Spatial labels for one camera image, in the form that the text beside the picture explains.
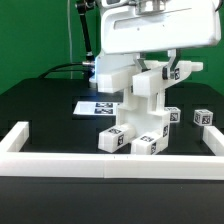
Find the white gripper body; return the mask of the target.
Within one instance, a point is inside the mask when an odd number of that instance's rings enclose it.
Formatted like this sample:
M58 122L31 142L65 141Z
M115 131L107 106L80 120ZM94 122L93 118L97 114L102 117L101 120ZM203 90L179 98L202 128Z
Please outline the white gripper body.
M221 0L102 0L101 47L107 54L215 45Z

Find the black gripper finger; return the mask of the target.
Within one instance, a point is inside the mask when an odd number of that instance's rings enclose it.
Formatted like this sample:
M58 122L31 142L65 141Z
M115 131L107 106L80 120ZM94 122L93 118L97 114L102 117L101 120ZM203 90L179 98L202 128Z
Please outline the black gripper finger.
M135 56L134 62L135 62L135 65L138 67L138 69L141 72L148 71L148 68L145 64L145 54L144 53L138 53Z
M175 68L179 62L181 53L179 49L168 51L169 61L162 69L162 78L164 80L173 79L175 77Z

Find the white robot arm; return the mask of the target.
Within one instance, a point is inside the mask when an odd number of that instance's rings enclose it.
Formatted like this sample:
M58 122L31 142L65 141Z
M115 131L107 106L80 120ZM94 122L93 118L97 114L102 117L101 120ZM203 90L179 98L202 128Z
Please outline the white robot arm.
M166 51L163 77L174 76L180 51L217 44L224 0L95 0L100 10L101 51L95 77L141 61L144 53Z

